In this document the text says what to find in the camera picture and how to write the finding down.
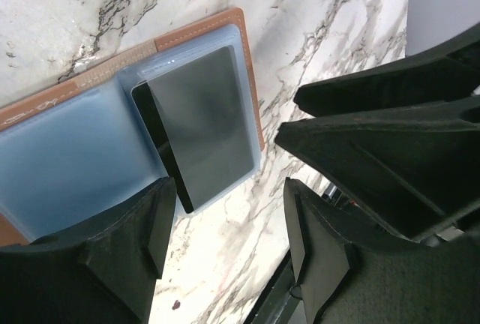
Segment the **tan leather card holder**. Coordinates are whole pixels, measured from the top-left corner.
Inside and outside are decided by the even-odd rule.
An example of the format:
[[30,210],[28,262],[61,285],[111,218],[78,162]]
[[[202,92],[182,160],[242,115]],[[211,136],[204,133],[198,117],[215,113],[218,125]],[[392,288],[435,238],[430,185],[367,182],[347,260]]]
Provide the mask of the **tan leather card holder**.
[[233,48],[250,128],[256,166],[246,179],[251,177],[265,143],[245,15],[233,7],[1,110],[1,244],[27,245],[168,176],[131,90],[224,46]]

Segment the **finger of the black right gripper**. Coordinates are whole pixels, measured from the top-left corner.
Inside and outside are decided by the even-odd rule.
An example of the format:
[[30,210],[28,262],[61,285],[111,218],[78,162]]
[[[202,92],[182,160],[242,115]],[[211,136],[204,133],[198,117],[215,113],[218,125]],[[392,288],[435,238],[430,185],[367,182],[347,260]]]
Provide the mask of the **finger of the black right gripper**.
[[479,24],[401,60],[301,86],[294,102],[313,117],[469,97],[479,87]]
[[286,122],[275,142],[411,240],[479,208],[477,97]]

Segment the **dark credit card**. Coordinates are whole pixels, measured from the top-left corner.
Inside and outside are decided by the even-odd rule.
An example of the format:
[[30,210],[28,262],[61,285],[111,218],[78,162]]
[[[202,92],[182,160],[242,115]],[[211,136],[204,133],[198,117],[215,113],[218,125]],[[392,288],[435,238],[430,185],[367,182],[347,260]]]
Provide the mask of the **dark credit card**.
[[222,46],[148,81],[190,212],[245,180],[256,160],[234,52]]

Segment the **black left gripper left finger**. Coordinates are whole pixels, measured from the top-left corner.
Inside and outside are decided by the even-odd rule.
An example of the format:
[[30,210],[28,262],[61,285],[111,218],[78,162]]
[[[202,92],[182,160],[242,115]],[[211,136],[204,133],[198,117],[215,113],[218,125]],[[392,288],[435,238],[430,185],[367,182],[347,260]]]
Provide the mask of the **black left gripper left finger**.
[[176,207],[160,178],[31,244],[1,248],[3,323],[147,323]]

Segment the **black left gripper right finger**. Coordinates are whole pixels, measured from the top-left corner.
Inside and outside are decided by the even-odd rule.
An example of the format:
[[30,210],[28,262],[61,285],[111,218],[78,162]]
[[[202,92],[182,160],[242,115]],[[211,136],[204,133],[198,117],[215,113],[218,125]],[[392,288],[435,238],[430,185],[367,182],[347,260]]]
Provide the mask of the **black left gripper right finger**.
[[435,247],[380,231],[297,179],[283,202],[309,323],[477,323],[479,236]]

